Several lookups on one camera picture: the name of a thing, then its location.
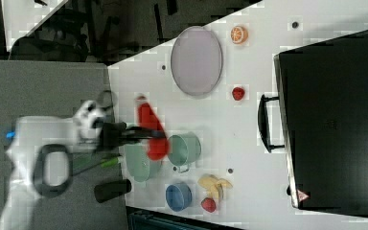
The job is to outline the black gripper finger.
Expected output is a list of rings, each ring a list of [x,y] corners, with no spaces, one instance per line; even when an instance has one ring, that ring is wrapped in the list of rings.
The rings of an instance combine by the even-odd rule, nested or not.
[[[141,127],[141,126],[128,126],[126,128],[126,131],[145,131],[145,132],[152,132],[153,129]]]
[[[143,140],[143,139],[162,139],[166,138],[164,133],[132,133],[127,134],[128,140]]]

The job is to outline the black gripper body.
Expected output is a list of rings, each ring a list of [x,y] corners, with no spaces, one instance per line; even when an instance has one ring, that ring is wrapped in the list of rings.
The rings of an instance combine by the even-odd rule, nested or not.
[[[114,150],[126,143],[123,133],[127,129],[125,122],[104,123],[97,145],[97,151]]]

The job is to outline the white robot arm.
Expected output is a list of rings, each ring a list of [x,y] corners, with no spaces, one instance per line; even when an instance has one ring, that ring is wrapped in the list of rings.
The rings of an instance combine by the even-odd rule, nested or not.
[[[73,181],[73,155],[114,150],[146,139],[162,139],[155,128],[110,123],[107,108],[84,102],[71,118],[24,116],[16,121],[6,150],[13,163],[0,230],[28,230],[42,198],[61,196]]]

